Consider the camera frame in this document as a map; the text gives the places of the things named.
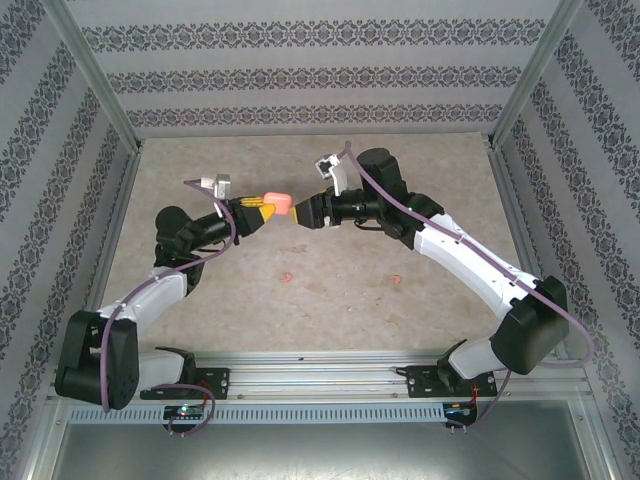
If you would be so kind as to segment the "pink earbud charging case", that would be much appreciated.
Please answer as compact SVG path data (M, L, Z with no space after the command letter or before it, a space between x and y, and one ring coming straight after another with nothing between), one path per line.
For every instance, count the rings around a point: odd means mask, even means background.
M274 213L279 216L285 216L290 213L293 199L289 194L281 192L267 192L263 196L263 201L275 208Z

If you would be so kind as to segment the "left controller circuit board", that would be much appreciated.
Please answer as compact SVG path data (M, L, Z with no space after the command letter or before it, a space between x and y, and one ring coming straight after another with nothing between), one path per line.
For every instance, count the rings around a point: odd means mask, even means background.
M205 408L200 405L178 405L166 406L163 412L163 419L169 420L185 420L198 421L204 417Z

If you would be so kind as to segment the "sheet metal tray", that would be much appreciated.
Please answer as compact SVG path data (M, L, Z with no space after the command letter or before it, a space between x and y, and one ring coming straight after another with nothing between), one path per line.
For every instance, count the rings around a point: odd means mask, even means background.
M505 401L467 432L437 423L257 424L241 405L188 438L150 417L52 405L24 480L621 480L583 400Z

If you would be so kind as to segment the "aluminium side rail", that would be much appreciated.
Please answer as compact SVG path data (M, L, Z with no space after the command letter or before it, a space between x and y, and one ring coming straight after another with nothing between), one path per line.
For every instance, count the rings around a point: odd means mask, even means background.
M63 340L74 314L94 312L101 306L137 159L137 153L106 142L95 161L62 256L59 291L54 295L61 301Z
M510 233L515 245L520 269L542 278L542 271L535 257L533 244L525 224L518 198L510 179L504 158L499 151L489 148L488 159L494 175L498 193L507 218Z

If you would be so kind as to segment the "aluminium mounting rail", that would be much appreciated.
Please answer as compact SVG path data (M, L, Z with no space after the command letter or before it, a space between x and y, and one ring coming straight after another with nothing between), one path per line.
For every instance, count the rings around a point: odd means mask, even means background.
M436 365L438 350L197 352L196 365L228 368L226 401L247 403L412 402L398 367ZM526 376L496 370L502 401L571 400L590 397L582 368L552 359Z

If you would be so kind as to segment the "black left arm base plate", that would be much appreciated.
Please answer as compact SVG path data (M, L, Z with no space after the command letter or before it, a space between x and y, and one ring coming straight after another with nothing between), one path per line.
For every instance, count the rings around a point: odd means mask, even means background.
M230 370L228 368L197 368L188 385L197 385L208 389L215 400L226 400L230 385ZM143 390L139 394L142 400L200 400L205 394L193 388L160 387Z

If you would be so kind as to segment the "aluminium frame post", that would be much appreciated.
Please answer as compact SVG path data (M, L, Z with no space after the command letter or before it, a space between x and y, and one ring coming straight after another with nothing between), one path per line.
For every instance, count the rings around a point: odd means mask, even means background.
M529 95L551 60L554 50L571 25L582 1L559 0L496 125L488 135L483 136L488 150L495 150L504 143L507 134L527 103Z
M141 140L135 133L131 121L67 6L66 0L40 1L124 145L129 151L137 152Z

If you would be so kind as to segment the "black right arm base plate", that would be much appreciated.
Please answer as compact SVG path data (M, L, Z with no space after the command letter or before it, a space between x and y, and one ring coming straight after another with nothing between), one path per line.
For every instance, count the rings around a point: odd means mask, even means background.
M464 379L448 367L409 365L396 368L395 373L405 378L410 398L495 397L497 394L492 372Z

